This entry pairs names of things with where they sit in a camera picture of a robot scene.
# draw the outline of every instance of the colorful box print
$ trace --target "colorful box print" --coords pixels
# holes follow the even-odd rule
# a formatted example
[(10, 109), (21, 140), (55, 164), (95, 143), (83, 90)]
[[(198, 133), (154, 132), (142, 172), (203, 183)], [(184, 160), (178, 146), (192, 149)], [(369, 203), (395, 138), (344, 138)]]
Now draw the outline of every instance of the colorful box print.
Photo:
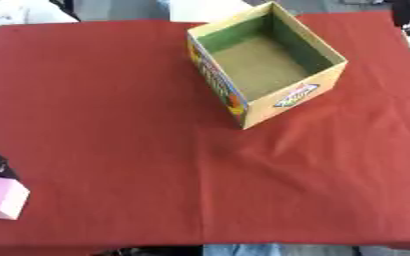
[(219, 70), (206, 51), (190, 36), (188, 37), (188, 49), (193, 63), (206, 78), (207, 83), (227, 106), (237, 121), (243, 124), (247, 115), (247, 102), (239, 92), (236, 91), (225, 74)]

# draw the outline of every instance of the box bottom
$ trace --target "box bottom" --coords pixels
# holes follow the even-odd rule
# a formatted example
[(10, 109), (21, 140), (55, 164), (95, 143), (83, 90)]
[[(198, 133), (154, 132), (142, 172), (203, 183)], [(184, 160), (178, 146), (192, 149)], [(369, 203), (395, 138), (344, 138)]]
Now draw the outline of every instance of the box bottom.
[(248, 101), (311, 75), (275, 39), (263, 33), (214, 52), (212, 56)]

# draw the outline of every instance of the floor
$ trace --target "floor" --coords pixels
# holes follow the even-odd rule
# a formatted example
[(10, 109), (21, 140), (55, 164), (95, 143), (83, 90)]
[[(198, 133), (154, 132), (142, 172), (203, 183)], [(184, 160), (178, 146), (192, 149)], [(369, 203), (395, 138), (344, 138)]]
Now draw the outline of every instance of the floor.
[[(82, 20), (168, 19), (156, 0), (74, 0)], [(266, 0), (244, 0), (257, 5)], [(369, 0), (276, 0), (294, 13), (353, 12), (380, 10), (386, 5), (371, 6)]]

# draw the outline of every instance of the box wall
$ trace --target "box wall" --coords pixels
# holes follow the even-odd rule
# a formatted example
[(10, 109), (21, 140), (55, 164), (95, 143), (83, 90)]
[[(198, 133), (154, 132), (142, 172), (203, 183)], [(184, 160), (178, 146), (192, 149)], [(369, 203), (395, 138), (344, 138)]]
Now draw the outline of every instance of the box wall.
[(247, 115), (248, 102), (234, 87), (210, 54), (189, 33), (188, 50), (191, 60), (206, 78), (208, 85), (219, 96), (240, 126), (243, 126)]
[(294, 85), (250, 102), (249, 114), (243, 128), (250, 128), (332, 89), (346, 64), (347, 62), (338, 64)]
[(272, 7), (273, 7), (272, 3), (262, 4), (262, 5), (253, 7), (248, 11), (239, 13), (231, 17), (230, 19), (227, 19), (221, 22), (209, 23), (206, 25), (195, 27), (195, 28), (190, 29), (188, 32), (193, 38), (206, 36), (210, 33), (214, 33), (216, 31), (225, 29), (227, 27), (231, 27), (241, 22), (251, 20), (257, 17), (261, 17), (267, 14), (268, 12), (270, 12), (272, 10)]
[(284, 46), (294, 60), (304, 67), (310, 75), (316, 74), (333, 66), (330, 60), (323, 56), (307, 41), (297, 34), (291, 27), (273, 13), (269, 28), (271, 36), (282, 46)]
[(287, 26), (295, 31), (304, 41), (308, 42), (313, 48), (325, 56), (332, 64), (340, 64), (346, 61), (346, 59), (328, 45), (317, 34), (312, 32), (307, 26), (299, 22), (294, 16), (289, 14), (279, 4), (272, 3), (272, 11), (277, 15)]

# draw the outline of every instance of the jeans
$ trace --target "jeans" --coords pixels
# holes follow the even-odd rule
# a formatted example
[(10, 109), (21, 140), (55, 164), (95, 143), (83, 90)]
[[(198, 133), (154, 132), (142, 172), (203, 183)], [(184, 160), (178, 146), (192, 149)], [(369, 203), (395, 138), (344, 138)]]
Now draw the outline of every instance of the jeans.
[(278, 244), (204, 245), (203, 256), (281, 256)]

